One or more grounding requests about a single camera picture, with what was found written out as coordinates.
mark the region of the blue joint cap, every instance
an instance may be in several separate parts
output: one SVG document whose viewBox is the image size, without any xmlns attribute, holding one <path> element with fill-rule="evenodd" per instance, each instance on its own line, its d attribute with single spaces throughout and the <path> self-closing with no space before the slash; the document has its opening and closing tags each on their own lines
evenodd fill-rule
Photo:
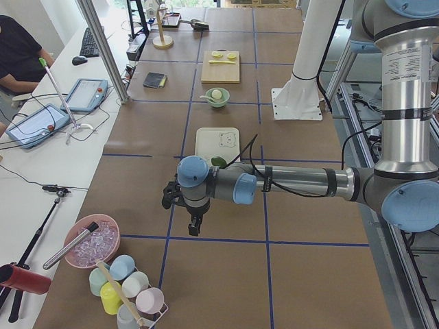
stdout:
<svg viewBox="0 0 439 329">
<path fill-rule="evenodd" d="M 195 187 L 203 183 L 209 174 L 207 162 L 199 156 L 188 156 L 177 167 L 177 180 L 181 187 Z"/>
<path fill-rule="evenodd" d="M 384 199 L 381 214 L 406 232 L 423 232 L 439 224 L 439 184 L 417 180 L 400 185 Z"/>
<path fill-rule="evenodd" d="M 385 0 L 397 14 L 410 19 L 430 19 L 439 15 L 438 0 Z"/>
<path fill-rule="evenodd" d="M 350 40 L 353 53 L 381 53 L 381 50 L 373 42 Z"/>
<path fill-rule="evenodd" d="M 252 204 L 256 191 L 256 176 L 242 173 L 233 189 L 233 202 L 236 204 Z"/>
</svg>

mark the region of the white table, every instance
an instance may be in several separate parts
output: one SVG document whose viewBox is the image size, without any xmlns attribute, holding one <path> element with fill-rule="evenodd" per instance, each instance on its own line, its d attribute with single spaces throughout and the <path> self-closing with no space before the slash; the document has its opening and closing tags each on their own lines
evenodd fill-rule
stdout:
<svg viewBox="0 0 439 329">
<path fill-rule="evenodd" d="M 120 30 L 119 22 L 114 22 L 114 24 L 112 29 L 106 27 L 105 31 L 107 36 L 110 34 L 108 43 L 119 71 L 122 73 L 125 65 L 128 64 L 125 53 L 128 48 L 128 38 L 127 32 Z M 84 28 L 85 25 L 79 28 L 51 68 L 52 75 L 62 93 L 68 93 L 78 78 L 107 79 L 109 85 L 112 85 L 100 57 L 89 58 L 86 64 L 79 66 L 73 66 L 71 63 L 72 57 L 80 52 Z M 50 79 L 45 76 L 33 94 L 42 95 L 54 92 L 55 89 Z M 42 97 L 40 101 L 53 103 L 57 106 L 61 104 L 57 97 Z M 29 101 L 23 106 L 21 112 L 30 114 L 40 107 L 41 105 L 36 101 Z M 120 102 L 115 90 L 109 94 L 101 107 L 108 114 L 96 109 L 92 114 L 78 121 L 97 127 L 109 115 L 109 119 L 86 141 L 71 139 L 70 143 L 66 145 L 65 134 L 54 134 L 40 145 L 29 150 L 18 147 L 0 150 L 0 155 L 3 156 L 0 165 L 20 173 L 31 181 L 88 188 L 101 158 L 103 146 L 119 111 Z M 79 119 L 82 115 L 75 114 L 75 117 Z M 70 127 L 71 125 L 68 125 L 63 131 L 70 130 Z M 74 137 L 84 138 L 90 133 L 90 130 L 80 130 L 74 133 Z M 6 134 L 0 138 L 0 143 L 8 141 L 10 139 Z M 12 145 L 14 143 L 2 144 L 0 148 Z M 75 222 L 86 196 L 86 191 L 75 189 L 70 191 L 71 193 L 57 205 L 45 226 L 43 235 L 27 260 L 31 271 L 50 278 L 54 276 L 56 266 L 45 271 L 43 263 L 63 246 L 64 238 Z M 35 231 L 43 223 L 55 198 L 54 193 L 43 191 L 40 186 L 28 184 L 16 175 L 0 168 L 0 266 L 12 261 L 19 261 Z M 15 290 L 11 291 L 0 310 L 0 328 L 29 329 L 34 325 L 46 295 L 25 293 L 19 320 L 14 324 L 9 324 L 8 317 L 14 292 Z"/>
</svg>

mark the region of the red cylinder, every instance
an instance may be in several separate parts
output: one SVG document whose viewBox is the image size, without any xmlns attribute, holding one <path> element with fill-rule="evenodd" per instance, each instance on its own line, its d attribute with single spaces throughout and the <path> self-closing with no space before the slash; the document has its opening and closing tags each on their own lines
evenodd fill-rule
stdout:
<svg viewBox="0 0 439 329">
<path fill-rule="evenodd" d="M 0 286 L 41 295 L 49 290 L 50 278 L 11 264 L 0 267 Z"/>
</svg>

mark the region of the computer mouse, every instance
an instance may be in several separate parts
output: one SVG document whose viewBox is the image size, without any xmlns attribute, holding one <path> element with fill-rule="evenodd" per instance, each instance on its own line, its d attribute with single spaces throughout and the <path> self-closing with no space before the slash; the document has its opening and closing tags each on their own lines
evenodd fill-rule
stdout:
<svg viewBox="0 0 439 329">
<path fill-rule="evenodd" d="M 73 65 L 81 65 L 81 64 L 84 64 L 84 63 L 87 63 L 88 62 L 88 60 L 87 60 L 87 57 L 85 57 L 85 56 L 75 56 L 75 57 L 73 57 L 73 59 L 71 60 L 71 63 L 73 64 Z"/>
</svg>

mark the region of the black shirt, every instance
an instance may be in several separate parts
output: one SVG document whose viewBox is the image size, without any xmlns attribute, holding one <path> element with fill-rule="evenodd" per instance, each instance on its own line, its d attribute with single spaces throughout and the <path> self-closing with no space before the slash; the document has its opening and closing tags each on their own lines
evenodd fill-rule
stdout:
<svg viewBox="0 0 439 329">
<path fill-rule="evenodd" d="M 39 43 L 14 19 L 0 15 L 0 78 L 39 82 L 46 70 L 38 61 Z"/>
</svg>

